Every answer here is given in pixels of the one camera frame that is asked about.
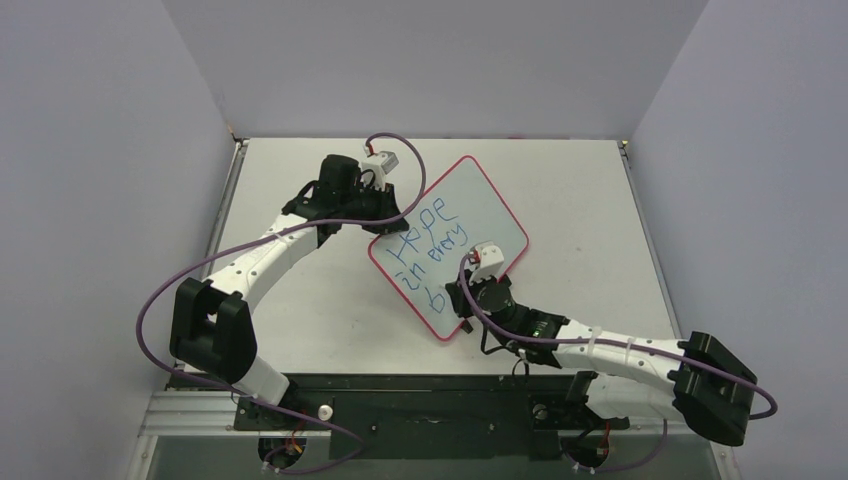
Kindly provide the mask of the pink-framed whiteboard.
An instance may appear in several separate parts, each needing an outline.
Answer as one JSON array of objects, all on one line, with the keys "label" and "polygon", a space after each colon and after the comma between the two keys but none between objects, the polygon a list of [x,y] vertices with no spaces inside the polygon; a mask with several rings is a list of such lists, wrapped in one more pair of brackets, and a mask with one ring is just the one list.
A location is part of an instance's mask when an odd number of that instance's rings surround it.
[{"label": "pink-framed whiteboard", "polygon": [[430,332],[442,341],[460,329],[444,286],[457,279],[463,255],[493,242],[504,255],[505,275],[529,246],[529,236],[479,162],[464,156],[428,189],[409,230],[380,236],[368,255]]}]

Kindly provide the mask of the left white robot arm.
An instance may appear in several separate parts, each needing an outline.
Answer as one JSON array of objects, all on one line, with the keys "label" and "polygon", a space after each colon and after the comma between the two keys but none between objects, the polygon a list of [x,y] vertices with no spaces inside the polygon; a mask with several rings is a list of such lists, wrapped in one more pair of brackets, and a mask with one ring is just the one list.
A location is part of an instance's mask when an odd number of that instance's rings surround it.
[{"label": "left white robot arm", "polygon": [[291,427],[298,402],[286,395],[290,380],[259,356],[252,311],[299,260],[340,230],[340,220],[375,234],[408,230],[386,180],[397,164],[396,154],[388,151],[362,162],[327,156],[318,178],[283,206],[262,244],[204,280],[186,279],[178,286],[171,355],[261,400],[259,416],[272,429]]}]

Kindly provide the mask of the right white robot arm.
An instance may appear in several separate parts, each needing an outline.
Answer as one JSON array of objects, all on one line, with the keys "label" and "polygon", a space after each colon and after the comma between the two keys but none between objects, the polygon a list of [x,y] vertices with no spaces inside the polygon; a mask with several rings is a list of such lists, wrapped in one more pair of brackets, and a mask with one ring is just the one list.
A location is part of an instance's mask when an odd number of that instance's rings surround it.
[{"label": "right white robot arm", "polygon": [[756,375],[714,336],[649,339],[588,326],[516,302],[508,279],[489,278],[445,289],[454,313],[477,317],[499,350],[522,362],[589,374],[564,400],[578,427],[598,419],[646,417],[685,423],[694,433],[740,446],[755,416]]}]

